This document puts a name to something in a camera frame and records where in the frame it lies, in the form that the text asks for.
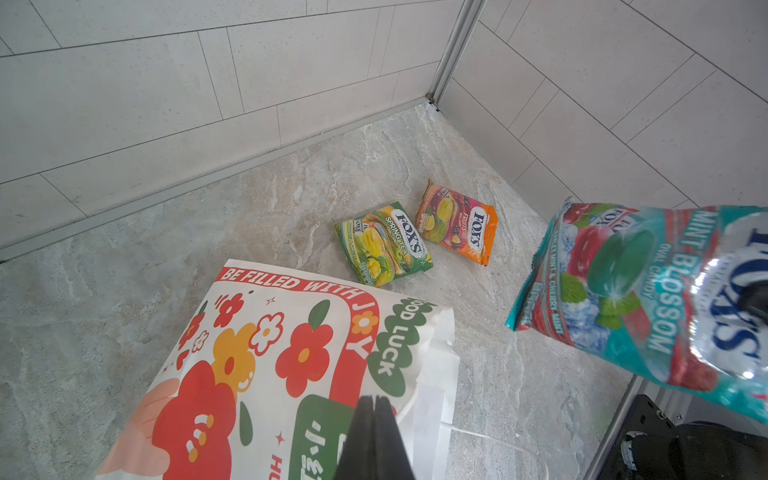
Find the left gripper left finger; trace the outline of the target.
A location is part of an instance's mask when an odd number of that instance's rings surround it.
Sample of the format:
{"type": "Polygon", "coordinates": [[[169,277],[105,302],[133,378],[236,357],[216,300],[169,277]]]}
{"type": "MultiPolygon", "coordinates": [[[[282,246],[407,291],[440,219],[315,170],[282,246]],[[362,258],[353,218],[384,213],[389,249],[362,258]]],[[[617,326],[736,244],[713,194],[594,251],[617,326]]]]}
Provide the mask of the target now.
{"type": "Polygon", "coordinates": [[[363,396],[352,417],[334,474],[336,480],[376,478],[374,400],[363,396]]]}

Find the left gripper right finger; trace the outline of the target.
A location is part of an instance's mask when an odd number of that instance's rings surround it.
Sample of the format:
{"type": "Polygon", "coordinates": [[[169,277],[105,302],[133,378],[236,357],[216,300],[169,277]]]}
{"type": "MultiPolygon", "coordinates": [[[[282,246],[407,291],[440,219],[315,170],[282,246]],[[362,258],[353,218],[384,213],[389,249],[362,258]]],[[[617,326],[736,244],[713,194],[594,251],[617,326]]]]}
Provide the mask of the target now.
{"type": "Polygon", "coordinates": [[[375,478],[415,479],[392,405],[384,396],[375,400],[375,478]]]}

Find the white floral paper bag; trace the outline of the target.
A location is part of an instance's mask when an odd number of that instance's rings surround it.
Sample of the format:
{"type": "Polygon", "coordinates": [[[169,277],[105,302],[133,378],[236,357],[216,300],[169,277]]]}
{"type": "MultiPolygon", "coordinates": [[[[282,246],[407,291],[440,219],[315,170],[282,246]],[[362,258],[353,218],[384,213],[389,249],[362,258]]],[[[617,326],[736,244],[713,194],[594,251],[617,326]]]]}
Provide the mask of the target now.
{"type": "Polygon", "coordinates": [[[454,311],[229,260],[97,471],[100,479],[329,479],[362,396],[384,396],[419,479],[444,476],[454,311]]]}

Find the green spring tea candy bag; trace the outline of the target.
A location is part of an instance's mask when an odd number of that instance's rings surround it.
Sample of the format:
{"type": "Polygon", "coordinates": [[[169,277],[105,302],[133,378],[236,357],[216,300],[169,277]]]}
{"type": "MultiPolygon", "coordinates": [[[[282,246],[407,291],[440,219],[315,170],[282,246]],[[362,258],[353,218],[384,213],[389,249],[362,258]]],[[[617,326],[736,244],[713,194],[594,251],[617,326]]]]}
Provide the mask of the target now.
{"type": "Polygon", "coordinates": [[[399,202],[335,221],[334,230],[348,264],[365,285],[382,287],[433,267],[424,240],[399,202]]]}

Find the orange Fox's candy bag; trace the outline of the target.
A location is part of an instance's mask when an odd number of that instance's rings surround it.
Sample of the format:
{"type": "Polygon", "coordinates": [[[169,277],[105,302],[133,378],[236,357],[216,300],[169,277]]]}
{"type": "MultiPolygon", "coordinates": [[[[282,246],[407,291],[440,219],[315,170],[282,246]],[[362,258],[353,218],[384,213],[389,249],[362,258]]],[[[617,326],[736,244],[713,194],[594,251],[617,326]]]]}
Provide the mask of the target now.
{"type": "Polygon", "coordinates": [[[424,240],[440,244],[482,266],[489,264],[498,226],[493,206],[429,179],[417,211],[416,225],[424,240]]]}

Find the teal mint blossom candy bag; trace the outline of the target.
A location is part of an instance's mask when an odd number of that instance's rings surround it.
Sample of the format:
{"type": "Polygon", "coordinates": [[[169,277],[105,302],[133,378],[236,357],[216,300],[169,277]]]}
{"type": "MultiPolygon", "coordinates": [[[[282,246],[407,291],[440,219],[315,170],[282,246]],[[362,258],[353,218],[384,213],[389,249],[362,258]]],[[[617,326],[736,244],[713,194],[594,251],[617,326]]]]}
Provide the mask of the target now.
{"type": "Polygon", "coordinates": [[[567,201],[507,324],[765,421],[767,211],[567,201]]]}

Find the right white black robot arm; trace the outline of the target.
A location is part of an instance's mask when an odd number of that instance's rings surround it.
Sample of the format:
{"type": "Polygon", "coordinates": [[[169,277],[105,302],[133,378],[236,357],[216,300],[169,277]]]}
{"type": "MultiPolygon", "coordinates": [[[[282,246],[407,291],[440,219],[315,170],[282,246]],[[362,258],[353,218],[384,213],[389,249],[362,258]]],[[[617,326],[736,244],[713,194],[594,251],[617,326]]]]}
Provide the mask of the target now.
{"type": "Polygon", "coordinates": [[[767,439],[711,422],[682,424],[673,436],[630,431],[621,460],[642,479],[765,479],[767,439]]]}

